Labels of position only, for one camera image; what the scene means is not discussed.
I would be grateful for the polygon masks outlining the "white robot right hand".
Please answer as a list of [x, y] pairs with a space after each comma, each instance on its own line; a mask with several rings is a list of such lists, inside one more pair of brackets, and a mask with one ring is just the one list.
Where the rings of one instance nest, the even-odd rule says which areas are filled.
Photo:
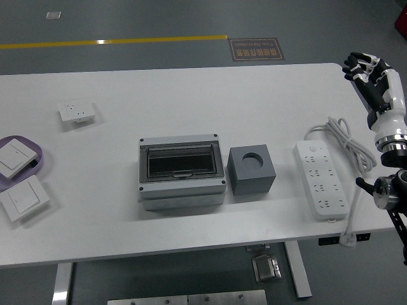
[[406, 102], [399, 73], [383, 59], [352, 52], [342, 71], [355, 84], [368, 104], [368, 127], [375, 132], [376, 145], [386, 138], [406, 139]]

